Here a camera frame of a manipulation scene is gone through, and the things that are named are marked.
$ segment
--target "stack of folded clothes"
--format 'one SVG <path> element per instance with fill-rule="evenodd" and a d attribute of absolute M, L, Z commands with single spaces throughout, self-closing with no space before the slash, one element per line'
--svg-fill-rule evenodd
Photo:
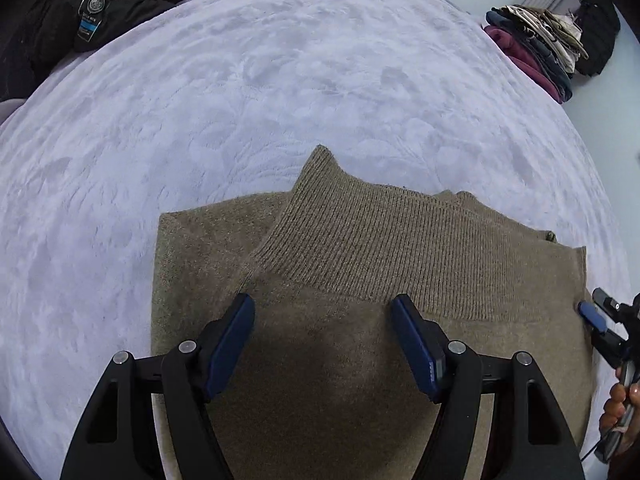
<path fill-rule="evenodd" d="M 575 63 L 588 59 L 580 37 L 582 31 L 571 16 L 547 9 L 505 6 L 486 14 L 484 31 L 530 78 L 564 103 L 572 97 Z"/>

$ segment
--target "finger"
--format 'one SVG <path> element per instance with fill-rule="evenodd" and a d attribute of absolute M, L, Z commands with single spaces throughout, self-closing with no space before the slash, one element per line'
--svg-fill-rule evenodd
<path fill-rule="evenodd" d="M 632 384 L 629 388 L 629 400 L 631 400 L 636 407 L 634 416 L 631 419 L 631 424 L 625 434 L 626 440 L 630 443 L 635 442 L 640 434 L 640 392 L 638 390 L 637 384 Z"/>
<path fill-rule="evenodd" d="M 615 415 L 609 415 L 605 413 L 600 417 L 600 431 L 607 431 L 609 428 L 613 428 L 618 421 L 618 418 Z"/>
<path fill-rule="evenodd" d="M 626 399 L 625 387 L 620 383 L 614 384 L 609 391 L 609 395 L 614 402 L 624 402 Z"/>
<path fill-rule="evenodd" d="M 640 386 L 638 384 L 632 384 L 629 387 L 629 400 L 636 408 L 640 408 Z"/>
<path fill-rule="evenodd" d="M 604 403 L 604 412 L 607 413 L 607 415 L 613 415 L 616 418 L 620 418 L 625 414 L 625 407 L 622 405 L 622 402 L 616 402 L 613 399 L 609 399 Z"/>

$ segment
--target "black jacket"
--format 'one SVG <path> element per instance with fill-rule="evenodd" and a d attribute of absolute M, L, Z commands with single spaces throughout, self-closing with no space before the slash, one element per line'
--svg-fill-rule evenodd
<path fill-rule="evenodd" d="M 19 66 L 21 70 L 20 74 L 10 76 L 10 80 L 33 82 L 29 89 L 20 88 L 21 95 L 12 95 L 12 85 L 9 85 L 9 91 L 3 92 L 2 98 L 27 97 L 24 94 L 33 92 L 69 52 L 100 48 L 180 1 L 38 0 L 15 34 L 12 50 L 9 50 L 13 53 L 13 61 L 7 63 Z M 89 3 L 96 4 L 94 10 L 100 10 L 92 12 Z"/>

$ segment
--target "lavender blanket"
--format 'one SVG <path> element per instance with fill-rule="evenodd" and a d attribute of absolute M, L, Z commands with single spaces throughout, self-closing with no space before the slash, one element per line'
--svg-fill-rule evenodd
<path fill-rule="evenodd" d="M 589 286 L 631 299 L 582 140 L 477 20 L 443 0 L 187 0 L 0 126 L 0 415 L 44 480 L 111 355 L 148 355 L 158 215 L 288 190 L 319 143 L 368 182 L 468 190 L 586 245 Z"/>

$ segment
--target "knit sweater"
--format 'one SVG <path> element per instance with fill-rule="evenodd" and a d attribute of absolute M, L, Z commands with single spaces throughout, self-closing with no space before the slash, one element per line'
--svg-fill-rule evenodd
<path fill-rule="evenodd" d="M 290 193 L 161 216 L 152 349 L 195 338 L 249 293 L 254 332 L 209 405 L 235 477 L 408 480 L 438 406 L 415 386 L 389 300 L 408 293 L 476 352 L 529 351 L 580 442 L 591 350 L 573 307 L 585 278 L 584 248 L 469 193 L 365 183 L 319 146 Z M 468 478 L 484 462 L 491 405 L 483 396 Z M 170 457 L 166 424 L 161 436 Z"/>

